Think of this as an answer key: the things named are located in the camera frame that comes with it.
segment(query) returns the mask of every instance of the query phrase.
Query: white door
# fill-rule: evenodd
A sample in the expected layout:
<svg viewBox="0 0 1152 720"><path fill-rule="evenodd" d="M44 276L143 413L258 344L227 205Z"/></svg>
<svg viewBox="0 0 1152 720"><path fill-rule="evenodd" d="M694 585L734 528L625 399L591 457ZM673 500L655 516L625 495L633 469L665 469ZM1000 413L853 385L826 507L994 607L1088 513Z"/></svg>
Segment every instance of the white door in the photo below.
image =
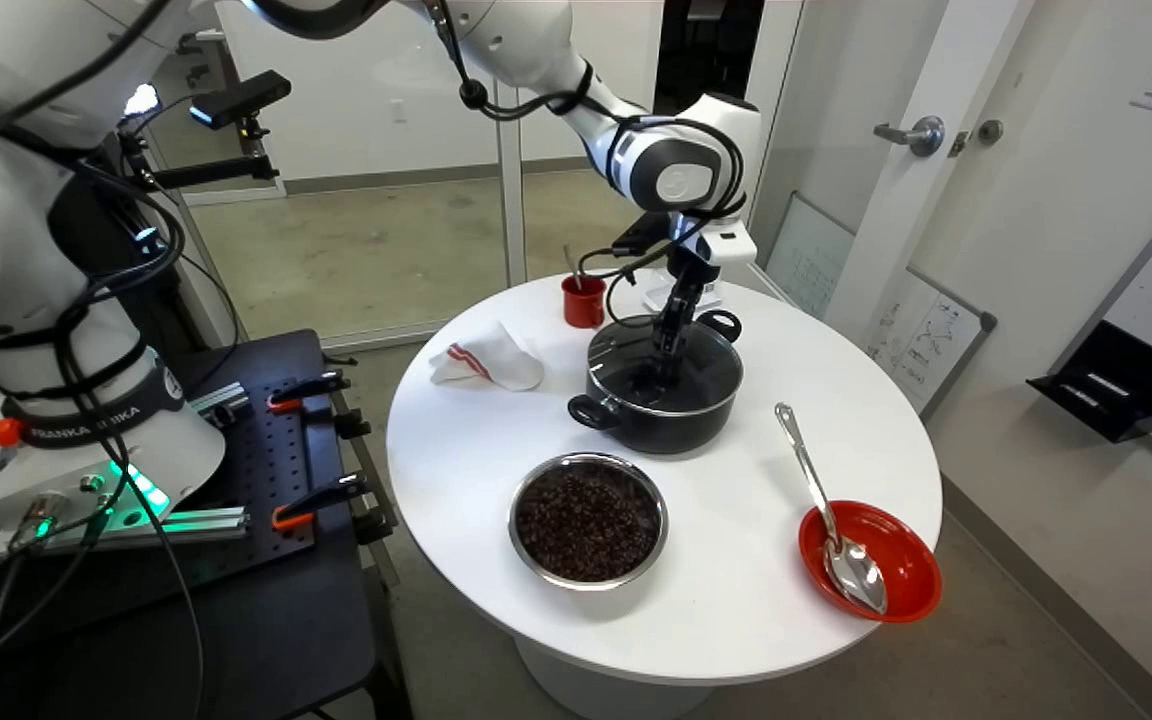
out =
<svg viewBox="0 0 1152 720"><path fill-rule="evenodd" d="M805 2L752 205L766 272L874 348L1031 0Z"/></svg>

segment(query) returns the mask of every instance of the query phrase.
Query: metal spoon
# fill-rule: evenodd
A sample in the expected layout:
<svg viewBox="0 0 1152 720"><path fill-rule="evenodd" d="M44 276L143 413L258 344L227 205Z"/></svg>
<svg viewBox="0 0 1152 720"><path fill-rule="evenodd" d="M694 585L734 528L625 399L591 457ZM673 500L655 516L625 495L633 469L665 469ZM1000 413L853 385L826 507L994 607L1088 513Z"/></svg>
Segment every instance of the metal spoon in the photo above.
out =
<svg viewBox="0 0 1152 720"><path fill-rule="evenodd" d="M801 461L805 477L813 480L813 495L826 519L826 575L862 607L885 614L887 612L887 585L885 568L868 556L863 545L847 538L832 516L832 504L826 495L826 482L817 477L817 465L808 457L808 438L801 432L801 421L789 404L776 404L776 421L793 435L793 457Z"/></svg>

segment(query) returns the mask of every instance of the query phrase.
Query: red bowl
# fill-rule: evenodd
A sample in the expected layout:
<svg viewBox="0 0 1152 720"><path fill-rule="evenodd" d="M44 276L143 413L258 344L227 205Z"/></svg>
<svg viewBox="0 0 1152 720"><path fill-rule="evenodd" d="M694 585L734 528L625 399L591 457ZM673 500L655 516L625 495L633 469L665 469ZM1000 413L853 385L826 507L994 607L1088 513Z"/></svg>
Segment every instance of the red bowl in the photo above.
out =
<svg viewBox="0 0 1152 720"><path fill-rule="evenodd" d="M941 602L941 568L932 548L905 528L896 516L874 507L838 500L832 516L839 519L839 530L868 548L868 556L879 564L887 578L887 612L877 614L862 602L853 602L832 578L826 575L826 519L820 513L808 513L801 525L801 558L813 585L839 607L863 620L885 623L915 623L935 612Z"/></svg>

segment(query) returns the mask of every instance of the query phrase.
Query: small red cup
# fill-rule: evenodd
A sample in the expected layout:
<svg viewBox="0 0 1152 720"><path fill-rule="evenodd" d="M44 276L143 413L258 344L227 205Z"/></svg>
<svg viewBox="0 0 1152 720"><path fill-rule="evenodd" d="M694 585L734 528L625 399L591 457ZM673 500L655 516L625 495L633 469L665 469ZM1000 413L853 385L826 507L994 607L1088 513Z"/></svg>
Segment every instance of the small red cup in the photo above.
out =
<svg viewBox="0 0 1152 720"><path fill-rule="evenodd" d="M563 276L563 318L573 327L606 323L606 280L602 276Z"/></svg>

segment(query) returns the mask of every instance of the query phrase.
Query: metal bowl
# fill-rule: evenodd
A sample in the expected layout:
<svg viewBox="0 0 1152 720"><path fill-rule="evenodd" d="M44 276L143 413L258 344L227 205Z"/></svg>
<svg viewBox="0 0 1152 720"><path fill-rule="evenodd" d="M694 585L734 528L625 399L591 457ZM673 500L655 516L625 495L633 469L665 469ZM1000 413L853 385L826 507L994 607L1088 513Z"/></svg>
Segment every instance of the metal bowl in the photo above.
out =
<svg viewBox="0 0 1152 720"><path fill-rule="evenodd" d="M555 471L555 469L580 469L580 465L598 465L598 469L606 469L606 471L616 471L622 480L644 486L648 500L652 500L652 513L655 513L652 553L648 553L644 558L637 558L637 568L628 568L625 575L606 575L606 578L573 578L573 575L560 575L560 571L543 568L543 564L524 548L524 538L521 538L521 500L530 495L530 486L533 486L542 477ZM616 587L640 578L640 575L655 564L655 556L660 556L660 548L665 548L665 534L667 534L667 513L665 513L660 486L655 486L655 482L648 480L648 471L640 471L637 465L628 465L628 461L622 461L622 457L609 457L609 451L570 451L570 457L555 457L555 461L547 461L547 465L542 465L542 469L530 471L530 480L524 480L524 486L516 491L514 513L509 513L509 534L514 534L514 548L521 553L521 558L524 558L542 578L547 578L553 587L563 587L563 590L598 595L598 590L616 590Z"/></svg>

